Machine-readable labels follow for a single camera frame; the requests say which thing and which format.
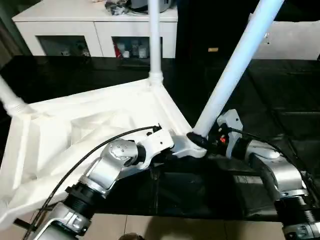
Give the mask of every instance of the floor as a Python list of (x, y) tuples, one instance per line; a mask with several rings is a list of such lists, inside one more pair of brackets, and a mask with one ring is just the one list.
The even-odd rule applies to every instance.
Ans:
[[(30, 221), (33, 214), (22, 217)], [(281, 223), (222, 221), (158, 216), (96, 214), (84, 240), (118, 240), (138, 233), (146, 240), (284, 240)], [(13, 225), (0, 232), (3, 240), (20, 240), (24, 230)]]

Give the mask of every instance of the black tabletop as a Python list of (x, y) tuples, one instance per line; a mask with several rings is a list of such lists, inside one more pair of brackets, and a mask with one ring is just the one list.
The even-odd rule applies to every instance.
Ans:
[[(210, 65), (162, 61), (164, 86), (194, 126), (227, 61)], [(148, 77), (149, 63), (134, 59), (17, 56), (1, 71), (27, 103)], [(253, 60), (225, 106), (235, 108), (244, 130), (272, 140), (302, 174), (320, 180), (320, 63)], [(1, 114), (0, 150), (10, 118)], [(120, 180), (103, 213), (275, 221), (277, 214), (259, 176), (223, 156), (184, 157)]]

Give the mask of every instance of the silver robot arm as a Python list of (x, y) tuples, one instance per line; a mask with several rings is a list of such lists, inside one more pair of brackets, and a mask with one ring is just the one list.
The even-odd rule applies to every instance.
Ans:
[(155, 155), (173, 145), (169, 132), (164, 129), (138, 143), (123, 139), (108, 143), (78, 183), (66, 189), (67, 198), (54, 207), (30, 239), (74, 240), (83, 236), (99, 203), (115, 183), (148, 168)]
[(266, 142), (244, 139), (236, 110), (229, 110), (217, 119), (229, 129), (227, 157), (243, 160), (257, 173), (274, 202), (282, 231), (287, 240), (320, 239), (320, 216), (301, 173), (281, 152)]

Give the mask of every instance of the white tubular leg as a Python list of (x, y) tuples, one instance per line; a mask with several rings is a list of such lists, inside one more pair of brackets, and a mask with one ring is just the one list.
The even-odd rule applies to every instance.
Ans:
[(195, 134), (207, 137), (283, 2), (284, 0), (260, 0), (193, 129)]
[(161, 49), (159, 34), (159, 1), (148, 0), (148, 13), (150, 17), (150, 72), (151, 84), (162, 84)]
[(6, 81), (0, 75), (0, 100), (7, 114), (11, 117), (21, 112), (31, 112), (31, 108), (8, 86)]

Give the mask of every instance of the red light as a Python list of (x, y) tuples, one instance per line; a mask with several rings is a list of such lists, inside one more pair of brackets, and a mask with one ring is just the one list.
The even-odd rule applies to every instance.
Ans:
[(223, 137), (220, 137), (220, 141), (221, 141), (223, 144), (225, 144), (225, 143), (226, 143), (226, 139), (225, 139), (225, 138), (223, 138)]

